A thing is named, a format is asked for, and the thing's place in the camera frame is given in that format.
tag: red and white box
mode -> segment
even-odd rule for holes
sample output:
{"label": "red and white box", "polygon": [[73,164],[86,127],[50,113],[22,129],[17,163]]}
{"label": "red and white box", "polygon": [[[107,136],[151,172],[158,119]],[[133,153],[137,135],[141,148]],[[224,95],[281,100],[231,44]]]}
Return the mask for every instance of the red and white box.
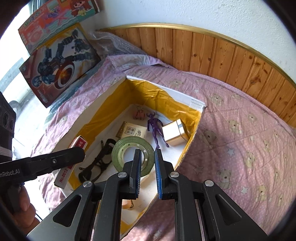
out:
{"label": "red and white box", "polygon": [[[79,146],[82,149],[85,149],[87,146],[87,141],[82,137],[78,136],[77,138],[74,139],[72,144],[70,145],[69,148]],[[65,168],[61,168],[55,178],[54,185],[64,189],[66,187],[66,184],[75,168],[75,165],[71,165]]]}

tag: small cardboard box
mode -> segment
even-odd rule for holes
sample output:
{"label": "small cardboard box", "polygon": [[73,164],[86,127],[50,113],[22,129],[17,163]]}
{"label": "small cardboard box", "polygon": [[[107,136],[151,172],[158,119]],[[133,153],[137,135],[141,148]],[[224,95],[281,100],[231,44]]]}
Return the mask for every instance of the small cardboard box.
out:
{"label": "small cardboard box", "polygon": [[[85,149],[85,147],[87,146],[87,141],[82,136],[78,136],[72,142],[72,144],[70,145],[70,148],[76,147],[76,146],[79,146],[82,149]],[[75,165],[61,168],[55,178],[54,185],[64,189],[74,168],[75,168]]]}
{"label": "small cardboard box", "polygon": [[123,122],[119,131],[116,134],[116,137],[122,139],[124,137],[136,136],[145,138],[147,132],[147,127],[139,126],[136,124]]}
{"label": "small cardboard box", "polygon": [[189,141],[186,126],[181,119],[177,119],[163,126],[163,136],[165,141],[171,146]]}

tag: open box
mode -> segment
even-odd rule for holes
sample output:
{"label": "open box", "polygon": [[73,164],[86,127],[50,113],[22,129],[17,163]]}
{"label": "open box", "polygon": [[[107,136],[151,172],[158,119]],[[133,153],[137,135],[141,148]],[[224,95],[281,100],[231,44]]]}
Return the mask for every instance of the open box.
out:
{"label": "open box", "polygon": [[[137,106],[143,108],[144,120],[133,119],[133,113]],[[70,195],[74,189],[81,185],[78,179],[78,174],[81,172],[79,168],[92,163],[101,151],[101,141],[105,143],[108,138],[117,141],[118,138],[115,136],[123,121],[147,126],[148,117],[146,113],[150,112],[156,112],[157,117],[164,125],[177,119],[181,119],[186,125],[189,134],[187,143],[168,148],[161,137],[158,136],[163,159],[171,162],[174,168],[177,168],[194,139],[205,107],[205,104],[197,99],[135,77],[127,76],[118,81],[85,109],[54,149],[56,151],[67,148],[75,137],[80,135],[88,142],[85,148],[85,160],[76,165],[63,190],[64,194],[66,196]],[[146,133],[145,140],[155,149],[156,144],[151,130]],[[129,149],[124,155],[125,161],[133,159],[134,149]],[[105,181],[117,172],[111,163],[96,182]],[[133,200],[133,207],[122,210],[121,237],[131,230],[156,197],[157,185],[155,167],[153,167],[148,175],[141,177],[139,198]]]}

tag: purple action figure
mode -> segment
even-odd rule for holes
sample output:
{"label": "purple action figure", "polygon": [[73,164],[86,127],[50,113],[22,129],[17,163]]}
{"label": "purple action figure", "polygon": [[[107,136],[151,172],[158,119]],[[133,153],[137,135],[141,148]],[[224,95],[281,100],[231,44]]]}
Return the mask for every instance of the purple action figure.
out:
{"label": "purple action figure", "polygon": [[150,118],[148,121],[147,121],[147,128],[148,128],[148,131],[150,131],[149,130],[149,127],[150,127],[150,125],[152,126],[152,132],[153,132],[153,137],[154,137],[154,140],[155,140],[155,143],[156,143],[156,149],[159,149],[159,145],[158,145],[158,140],[157,140],[157,137],[156,137],[156,132],[158,131],[158,133],[161,135],[161,137],[163,138],[163,141],[165,142],[165,138],[164,138],[164,136],[163,136],[163,130],[161,129],[161,128],[159,128],[159,126],[158,126],[158,122],[161,124],[161,126],[163,126],[163,123],[159,120],[159,119],[157,119],[157,118],[154,118],[154,116],[155,116],[155,112],[154,112],[154,114],[149,114],[148,115],[148,113],[147,113],[147,116]]}

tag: roll of tape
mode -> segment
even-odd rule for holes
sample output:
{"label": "roll of tape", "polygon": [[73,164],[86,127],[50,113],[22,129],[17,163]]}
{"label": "roll of tape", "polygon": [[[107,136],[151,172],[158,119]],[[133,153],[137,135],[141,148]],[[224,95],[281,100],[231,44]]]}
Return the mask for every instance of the roll of tape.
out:
{"label": "roll of tape", "polygon": [[124,137],[120,139],[112,150],[112,163],[118,172],[121,172],[124,165],[123,155],[129,147],[136,147],[144,154],[142,162],[141,177],[150,173],[154,165],[154,150],[152,146],[141,137]]}

